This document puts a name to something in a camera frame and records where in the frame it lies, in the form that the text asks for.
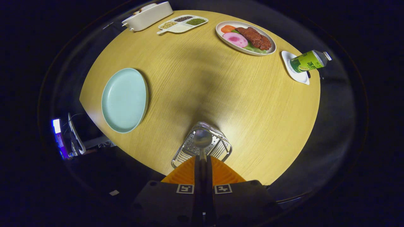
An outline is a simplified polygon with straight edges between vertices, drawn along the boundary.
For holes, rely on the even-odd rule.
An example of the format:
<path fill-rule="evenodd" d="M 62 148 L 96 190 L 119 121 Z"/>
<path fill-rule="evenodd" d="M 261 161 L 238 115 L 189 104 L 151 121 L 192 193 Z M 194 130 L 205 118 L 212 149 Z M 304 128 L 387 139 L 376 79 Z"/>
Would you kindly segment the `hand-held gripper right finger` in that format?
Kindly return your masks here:
<path fill-rule="evenodd" d="M 282 208 L 258 180 L 247 181 L 217 158 L 206 159 L 206 222 L 212 227 L 264 226 Z"/>

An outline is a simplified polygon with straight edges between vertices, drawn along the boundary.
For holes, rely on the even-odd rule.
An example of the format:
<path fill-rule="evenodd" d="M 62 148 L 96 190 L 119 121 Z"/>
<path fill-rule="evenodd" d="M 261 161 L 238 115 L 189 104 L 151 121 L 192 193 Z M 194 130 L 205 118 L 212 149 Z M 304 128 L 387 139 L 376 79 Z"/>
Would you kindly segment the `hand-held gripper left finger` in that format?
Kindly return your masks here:
<path fill-rule="evenodd" d="M 132 203 L 138 227 L 192 227 L 200 222 L 200 158 L 180 164 L 161 181 L 149 181 Z"/>

